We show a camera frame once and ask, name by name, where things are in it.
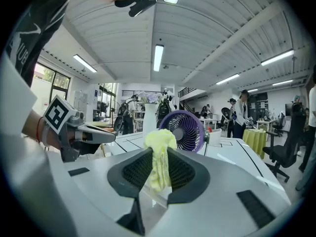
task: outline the fan grille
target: fan grille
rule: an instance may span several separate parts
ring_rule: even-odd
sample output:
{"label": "fan grille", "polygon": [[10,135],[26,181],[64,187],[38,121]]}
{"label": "fan grille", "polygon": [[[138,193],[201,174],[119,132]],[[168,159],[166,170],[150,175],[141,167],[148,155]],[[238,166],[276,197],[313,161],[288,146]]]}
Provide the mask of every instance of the fan grille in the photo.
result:
{"label": "fan grille", "polygon": [[175,129],[181,129],[183,137],[177,140],[177,147],[182,150],[195,151],[201,140],[200,129],[197,122],[188,114],[177,114],[172,116],[165,127],[170,132]]}

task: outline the headset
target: headset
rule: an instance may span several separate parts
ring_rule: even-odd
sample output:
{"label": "headset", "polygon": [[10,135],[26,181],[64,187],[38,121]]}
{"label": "headset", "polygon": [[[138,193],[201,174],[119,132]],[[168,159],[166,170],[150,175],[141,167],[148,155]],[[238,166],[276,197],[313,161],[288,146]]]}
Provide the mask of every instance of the headset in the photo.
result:
{"label": "headset", "polygon": [[157,0],[116,0],[114,2],[116,7],[123,8],[130,6],[132,3],[135,3],[130,7],[128,15],[131,17],[136,17],[137,15],[148,10],[150,7],[154,6],[157,3]]}

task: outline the white table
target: white table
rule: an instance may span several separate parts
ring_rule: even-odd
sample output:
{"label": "white table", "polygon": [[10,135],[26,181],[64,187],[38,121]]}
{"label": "white table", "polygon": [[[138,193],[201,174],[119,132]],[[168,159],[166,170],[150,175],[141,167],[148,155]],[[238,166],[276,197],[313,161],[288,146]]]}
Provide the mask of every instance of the white table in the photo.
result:
{"label": "white table", "polygon": [[[115,142],[106,144],[112,155],[119,155],[143,148],[143,133],[118,136]],[[221,138],[219,146],[206,145],[198,152],[200,155],[224,160],[245,169],[258,180],[266,183],[278,193],[288,204],[291,204],[284,188],[260,159],[260,157],[241,139]]]}
{"label": "white table", "polygon": [[216,129],[216,122],[217,122],[217,118],[199,118],[199,120],[201,122],[203,122],[204,125],[204,130],[206,130],[206,123],[207,122],[213,122],[214,123],[214,129]]}
{"label": "white table", "polygon": [[276,122],[276,120],[271,120],[271,121],[261,121],[261,120],[258,120],[257,121],[257,129],[258,129],[258,126],[259,124],[266,124],[267,125],[267,132],[272,132],[272,123]]}

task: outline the purple fan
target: purple fan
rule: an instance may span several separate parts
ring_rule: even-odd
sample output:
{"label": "purple fan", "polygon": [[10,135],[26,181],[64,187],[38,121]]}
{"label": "purple fan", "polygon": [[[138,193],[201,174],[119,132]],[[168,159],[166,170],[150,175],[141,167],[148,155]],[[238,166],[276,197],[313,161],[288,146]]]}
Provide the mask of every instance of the purple fan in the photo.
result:
{"label": "purple fan", "polygon": [[159,129],[167,129],[177,140],[177,147],[197,153],[204,143],[204,128],[200,120],[187,111],[169,113],[161,121]]}

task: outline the yellow cloth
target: yellow cloth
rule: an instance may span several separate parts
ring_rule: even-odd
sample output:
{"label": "yellow cloth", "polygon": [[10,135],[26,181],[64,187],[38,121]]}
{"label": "yellow cloth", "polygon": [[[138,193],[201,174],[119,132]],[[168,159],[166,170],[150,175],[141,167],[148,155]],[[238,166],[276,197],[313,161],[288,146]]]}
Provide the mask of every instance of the yellow cloth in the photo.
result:
{"label": "yellow cloth", "polygon": [[153,149],[153,170],[149,176],[149,183],[155,192],[171,186],[167,148],[177,148],[174,135],[166,130],[152,131],[145,138],[145,149]]}
{"label": "yellow cloth", "polygon": [[267,134],[264,130],[245,130],[242,140],[254,151],[261,159],[265,157],[263,147],[266,146]]}

